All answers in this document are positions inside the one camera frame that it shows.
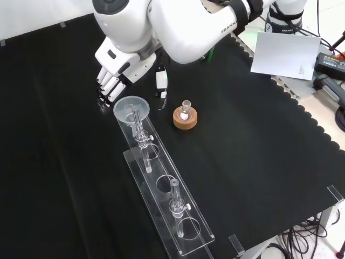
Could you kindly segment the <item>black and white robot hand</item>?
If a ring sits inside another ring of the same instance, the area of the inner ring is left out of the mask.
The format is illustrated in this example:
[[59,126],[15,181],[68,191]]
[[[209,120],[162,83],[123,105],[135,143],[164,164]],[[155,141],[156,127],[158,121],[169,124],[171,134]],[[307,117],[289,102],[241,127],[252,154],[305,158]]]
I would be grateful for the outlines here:
[[158,60],[154,52],[145,60],[137,53],[124,53],[118,50],[107,37],[95,53],[102,66],[96,82],[98,83],[98,104],[104,112],[124,91],[127,84],[139,81]]

